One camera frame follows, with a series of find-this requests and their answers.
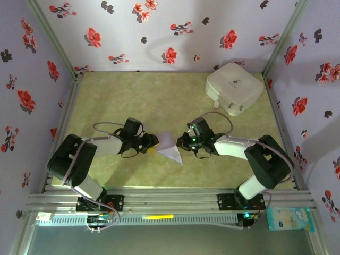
wire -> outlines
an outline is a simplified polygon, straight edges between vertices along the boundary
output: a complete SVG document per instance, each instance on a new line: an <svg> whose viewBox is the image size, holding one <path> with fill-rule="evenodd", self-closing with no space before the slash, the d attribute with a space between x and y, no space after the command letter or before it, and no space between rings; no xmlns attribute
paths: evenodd
<svg viewBox="0 0 340 255"><path fill-rule="evenodd" d="M227 227L227 228L232 228L234 230L243 230L244 228L243 227L239 227L239 226L234 226L234 225L229 225L229 224L222 224L222 223L211 223L209 225L212 225L212 226L218 226L218 227Z"/></svg>
<svg viewBox="0 0 340 255"><path fill-rule="evenodd" d="M100 129L96 128L96 126L100 125L100 124L112 124L112 125L124 126L123 124L116 123L116 122L97 122L97 123L93 124L92 127L93 127L94 130L96 130L98 132L101 132L101 133L109 134L109 135L112 135L112 134L107 132L107 131L103 131L103 130L100 130Z"/></svg>
<svg viewBox="0 0 340 255"><path fill-rule="evenodd" d="M123 154L124 154L124 153L121 153L121 157L122 157L122 158L133 158L133 157L137 156L137 155L139 154L139 152L136 153L135 155L128 156L128 157L123 157Z"/></svg>
<svg viewBox="0 0 340 255"><path fill-rule="evenodd" d="M210 157L211 157L211 150L210 150L210 149L209 149L209 153L210 153L209 157L198 157L198 156L197 156L197 152L198 152L198 151L194 151L195 157L197 157L198 159L205 159L205 158L210 158Z"/></svg>
<svg viewBox="0 0 340 255"><path fill-rule="evenodd" d="M200 117L203 117L203 116L208 115L210 113L216 113L216 114L222 115L223 117L225 117L229 121L229 123L230 123L230 130L228 132L226 132L225 134L230 134L233 131L234 125L233 125L232 121L230 120L230 118L227 115L225 115L223 113L220 113L220 112L206 112L206 113L203 113Z"/></svg>
<svg viewBox="0 0 340 255"><path fill-rule="evenodd" d="M88 200L88 201L90 201L90 202L92 202L92 203L95 203L96 205L106 207L106 208L108 208L108 209L114 211L114 212L117 214L118 217L117 217L117 219L116 219L114 222L112 222L110 225L101 227L100 230L105 230L105 229L107 229L107 228L109 228L109 227L112 227L113 225L116 225L116 224L121 220L121 215L119 214L119 212L118 212L114 207L109 206L109 205L107 205L107 204L105 204L105 203L101 203L101 202L95 201L94 199L89 198L89 197L87 197L86 195L83 195L82 193L80 193L78 190L76 190L76 189L75 189L74 187L72 187L72 186L71 186L70 188L71 188L71 190L73 190L75 193L77 193L77 194L80 195L81 197L85 198L86 200ZM87 228L90 229L91 231L100 232L99 229L90 228L89 225L87 225Z"/></svg>
<svg viewBox="0 0 340 255"><path fill-rule="evenodd" d="M261 207L257 203L255 203L254 205L259 209L259 212L258 212L259 214L261 212Z"/></svg>
<svg viewBox="0 0 340 255"><path fill-rule="evenodd" d="M262 194L268 194L269 195L269 201L267 203L266 209L263 211L261 217L257 221L255 221L252 226L249 226L248 229L253 228L256 224L258 224L265 217L265 215L267 213L267 210L268 210L268 207L270 206L270 203L271 203L271 193L265 191L265 192L262 192Z"/></svg>

blue package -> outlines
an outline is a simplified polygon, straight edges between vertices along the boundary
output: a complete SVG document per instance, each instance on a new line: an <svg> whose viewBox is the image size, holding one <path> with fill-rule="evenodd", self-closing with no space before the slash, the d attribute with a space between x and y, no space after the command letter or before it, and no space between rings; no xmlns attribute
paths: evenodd
<svg viewBox="0 0 340 255"><path fill-rule="evenodd" d="M269 207L267 209L269 230L308 230L314 225L308 207Z"/></svg>

table surface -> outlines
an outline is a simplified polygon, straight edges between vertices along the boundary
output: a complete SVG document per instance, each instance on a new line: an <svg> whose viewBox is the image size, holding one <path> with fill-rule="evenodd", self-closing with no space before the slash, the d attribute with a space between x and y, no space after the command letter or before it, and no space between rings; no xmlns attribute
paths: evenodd
<svg viewBox="0 0 340 255"><path fill-rule="evenodd" d="M67 134L100 137L92 125L109 121L124 124L128 117L140 120L148 133L171 131L174 138L187 131L186 124L213 109L213 100L205 93L209 73L120 73L91 72L83 77ZM263 82L260 73L253 74ZM205 116L215 133L230 126L217 114ZM231 136L259 138L269 134L281 144L281 138L266 91L239 116L230 116L234 124ZM118 126L102 125L113 132ZM154 149L146 154L123 159L119 155L95 158L89 175L106 188L114 186L219 187L235 188L252 175L246 160L231 156L197 159L180 149L184 165L168 159ZM278 188L291 188L291 183Z"/></svg>

white paper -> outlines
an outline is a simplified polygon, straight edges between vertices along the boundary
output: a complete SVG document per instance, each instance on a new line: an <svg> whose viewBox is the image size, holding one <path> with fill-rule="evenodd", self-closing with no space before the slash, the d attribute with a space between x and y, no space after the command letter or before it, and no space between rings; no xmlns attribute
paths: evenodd
<svg viewBox="0 0 340 255"><path fill-rule="evenodd" d="M51 217L52 217L52 213L40 211L37 215L36 220L42 220L42 221L48 222L51 220Z"/></svg>
<svg viewBox="0 0 340 255"><path fill-rule="evenodd" d="M156 135L159 145L156 147L159 154L183 165L181 154L176 146L172 132L166 131Z"/></svg>

floral wallpaper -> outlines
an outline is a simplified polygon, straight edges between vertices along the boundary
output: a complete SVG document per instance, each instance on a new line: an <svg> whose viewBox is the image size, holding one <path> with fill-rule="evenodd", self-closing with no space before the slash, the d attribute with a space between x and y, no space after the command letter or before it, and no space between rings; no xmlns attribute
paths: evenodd
<svg viewBox="0 0 340 255"><path fill-rule="evenodd" d="M296 0L37 2L76 72L212 72L228 62L262 72L296 6Z"/></svg>
<svg viewBox="0 0 340 255"><path fill-rule="evenodd" d="M72 79L24 1L3 1L0 16L0 254L10 254Z"/></svg>
<svg viewBox="0 0 340 255"><path fill-rule="evenodd" d="M340 230L340 44L333 28L339 11L337 0L311 1L267 74L296 171L321 212L331 254L339 254Z"/></svg>

